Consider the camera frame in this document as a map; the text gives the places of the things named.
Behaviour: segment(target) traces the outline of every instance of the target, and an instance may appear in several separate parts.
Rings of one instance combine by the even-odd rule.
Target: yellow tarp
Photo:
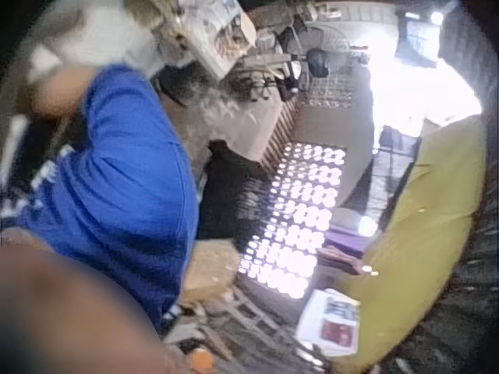
[[[366,251],[379,276],[340,280],[361,302],[359,351],[337,372],[361,373],[409,334],[436,301],[462,254],[480,203],[485,128],[467,118],[423,137],[387,230]]]

